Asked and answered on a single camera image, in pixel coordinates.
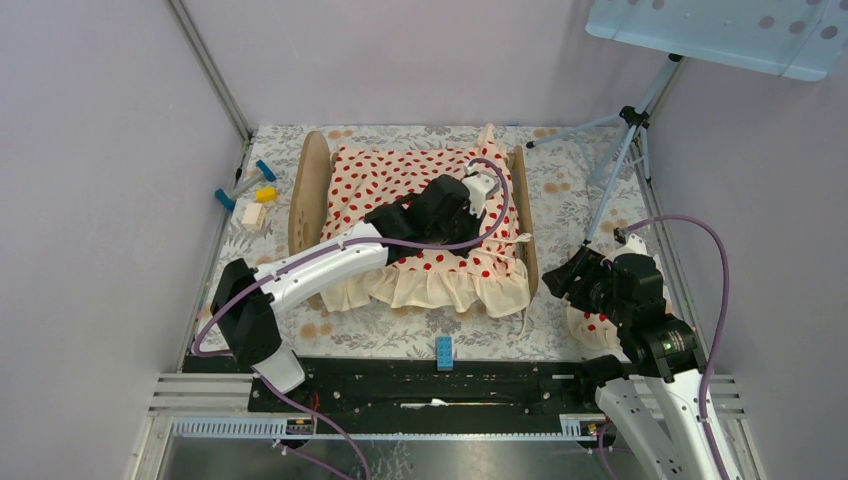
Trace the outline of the large strawberry print cushion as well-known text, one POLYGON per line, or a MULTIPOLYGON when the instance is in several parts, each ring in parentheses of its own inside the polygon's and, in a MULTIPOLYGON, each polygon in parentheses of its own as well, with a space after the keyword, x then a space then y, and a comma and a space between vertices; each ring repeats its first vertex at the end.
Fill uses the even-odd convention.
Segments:
MULTIPOLYGON (((487 125, 474 143, 416 150, 341 143, 331 153, 324 240, 347 231, 378 206, 422 192, 443 174, 462 178, 466 164, 474 158, 488 159, 482 171, 499 168, 505 178, 512 177, 506 164, 508 151, 496 141, 493 125, 487 125)), ((497 193, 485 210, 480 232, 488 237, 468 257, 424 250, 329 287, 321 294, 325 307, 346 311, 379 300, 393 308, 452 306, 464 312, 480 302, 492 317, 524 309, 531 301, 530 274, 518 245, 530 237, 521 231, 516 200, 497 193)))

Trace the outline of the wooden pet bed frame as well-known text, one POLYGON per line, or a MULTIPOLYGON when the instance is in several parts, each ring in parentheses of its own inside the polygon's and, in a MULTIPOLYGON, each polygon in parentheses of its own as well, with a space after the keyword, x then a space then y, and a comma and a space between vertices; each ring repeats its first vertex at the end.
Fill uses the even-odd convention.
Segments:
MULTIPOLYGON (((304 144, 289 213, 289 252, 291 254, 326 241, 322 239, 321 232, 328 212, 327 196, 333 167, 331 150, 332 148, 328 147, 324 136, 319 132, 309 134, 304 144)), ((509 195, 513 195, 516 200, 521 231, 530 237, 529 240, 519 243, 518 254, 525 262, 530 274, 532 300, 538 289, 538 268, 535 245, 532 240, 529 197, 526 182, 520 177, 524 171, 522 152, 508 151, 506 164, 512 175, 510 179, 506 178, 509 195)))

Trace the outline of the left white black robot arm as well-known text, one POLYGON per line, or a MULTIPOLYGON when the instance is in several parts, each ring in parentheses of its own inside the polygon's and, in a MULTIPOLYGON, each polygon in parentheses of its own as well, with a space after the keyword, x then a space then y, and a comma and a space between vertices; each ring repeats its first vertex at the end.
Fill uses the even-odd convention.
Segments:
POLYGON ((296 354, 284 346, 277 318, 291 307, 356 275, 379 270, 425 249, 467 256, 481 244, 487 201, 504 180, 474 172, 441 175, 420 193, 376 207, 347 231, 281 261, 224 269, 213 296, 218 327, 236 363, 251 369, 288 411, 309 401, 310 385, 296 354))

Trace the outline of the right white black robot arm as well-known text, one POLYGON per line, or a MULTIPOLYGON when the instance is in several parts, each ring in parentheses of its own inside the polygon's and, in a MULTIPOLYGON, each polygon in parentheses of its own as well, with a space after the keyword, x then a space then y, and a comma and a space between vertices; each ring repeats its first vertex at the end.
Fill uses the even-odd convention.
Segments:
POLYGON ((663 275, 640 238, 608 256, 583 245, 542 281, 576 310, 605 316, 625 356, 581 364, 573 386, 579 407, 602 410, 654 479, 742 478, 711 420, 704 348, 688 324, 667 312, 663 275))

